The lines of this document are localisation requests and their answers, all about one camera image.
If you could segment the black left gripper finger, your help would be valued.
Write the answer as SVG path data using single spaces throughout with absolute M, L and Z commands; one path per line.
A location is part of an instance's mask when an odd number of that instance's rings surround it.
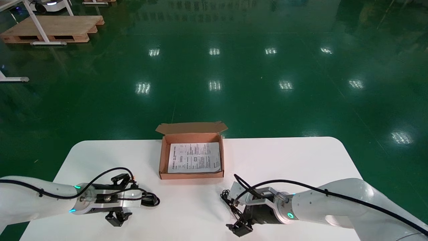
M 130 174 L 119 174 L 111 178 L 113 182 L 112 189 L 127 189 L 127 187 L 133 187 L 135 185 L 135 180 L 130 176 Z
M 132 212 L 124 212 L 124 209 L 111 209 L 105 216 L 105 220 L 108 221 L 112 226 L 121 227 L 125 221 L 127 221 Z

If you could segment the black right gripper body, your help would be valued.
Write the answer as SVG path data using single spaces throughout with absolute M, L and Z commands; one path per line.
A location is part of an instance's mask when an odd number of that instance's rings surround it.
M 235 224 L 285 224 L 285 218 L 279 214 L 279 205 L 285 200 L 285 192 L 272 187 L 257 189 L 256 192 L 262 195 L 261 199 L 248 192 L 232 203 L 232 207 L 238 210 Z

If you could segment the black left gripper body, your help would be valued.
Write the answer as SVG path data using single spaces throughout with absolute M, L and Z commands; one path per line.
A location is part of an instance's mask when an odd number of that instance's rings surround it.
M 92 184 L 82 194 L 82 214 L 110 212 L 113 208 L 141 206 L 142 191 L 106 184 Z

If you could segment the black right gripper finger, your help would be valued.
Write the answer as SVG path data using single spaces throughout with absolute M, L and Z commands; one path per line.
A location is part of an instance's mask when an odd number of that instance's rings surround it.
M 247 183 L 243 178 L 238 176 L 237 174 L 234 174 L 234 178 L 236 179 L 237 183 L 244 188 L 244 191 L 238 195 L 237 198 L 240 198 L 244 196 L 247 193 L 250 193 L 253 197 L 256 197 L 256 191 L 253 186 L 251 186 L 249 183 Z
M 238 218 L 235 223 L 226 224 L 226 227 L 237 237 L 242 237 L 253 232 L 252 225 L 252 218 Z

